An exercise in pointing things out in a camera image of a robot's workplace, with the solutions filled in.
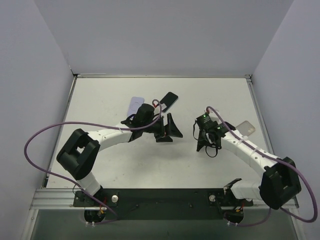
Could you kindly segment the lilac phone case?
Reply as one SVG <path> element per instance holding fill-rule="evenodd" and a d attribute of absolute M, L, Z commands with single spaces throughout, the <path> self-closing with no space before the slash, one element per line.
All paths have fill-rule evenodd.
<path fill-rule="evenodd" d="M 143 97 L 137 97 L 133 96 L 130 100 L 127 116 L 131 116 L 133 114 L 136 114 L 139 107 L 145 102 L 145 99 Z"/>

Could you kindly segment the beige phone case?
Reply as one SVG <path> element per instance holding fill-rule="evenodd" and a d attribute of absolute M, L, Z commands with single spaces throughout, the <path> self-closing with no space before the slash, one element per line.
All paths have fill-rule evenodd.
<path fill-rule="evenodd" d="M 255 131 L 256 128 L 247 120 L 243 121 L 235 127 L 243 136 L 250 136 Z"/>

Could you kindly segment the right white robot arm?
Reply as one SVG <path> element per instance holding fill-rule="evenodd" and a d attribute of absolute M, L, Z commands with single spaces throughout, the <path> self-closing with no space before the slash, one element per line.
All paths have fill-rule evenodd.
<path fill-rule="evenodd" d="M 195 119 L 193 128 L 198 128 L 197 151 L 202 148 L 227 150 L 245 162 L 260 177 L 259 181 L 237 178 L 224 187 L 226 195 L 237 200 L 261 200 L 274 210 L 280 209 L 301 192 L 294 161 L 280 159 L 259 148 L 228 122 L 219 123 L 208 113 Z"/>

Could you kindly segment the dark smartphone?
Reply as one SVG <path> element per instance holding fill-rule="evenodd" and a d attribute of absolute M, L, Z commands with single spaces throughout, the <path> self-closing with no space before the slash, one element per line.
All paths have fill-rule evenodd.
<path fill-rule="evenodd" d="M 166 113 L 170 107 L 179 99 L 179 97 L 169 91 L 161 100 L 160 100 L 160 105 L 163 113 Z"/>

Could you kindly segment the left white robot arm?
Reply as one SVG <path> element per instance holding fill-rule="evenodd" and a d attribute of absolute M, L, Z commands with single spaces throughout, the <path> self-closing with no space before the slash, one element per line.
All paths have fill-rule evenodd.
<path fill-rule="evenodd" d="M 102 186 L 92 173 L 98 153 L 117 144 L 135 141 L 143 133 L 153 134 L 157 143 L 171 143 L 173 137 L 183 137 L 171 113 L 167 114 L 167 124 L 164 124 L 160 113 L 155 113 L 152 105 L 143 103 L 135 114 L 115 127 L 89 132 L 76 129 L 57 154 L 56 160 L 86 191 L 84 199 L 96 206 L 103 199 L 100 191 Z"/>

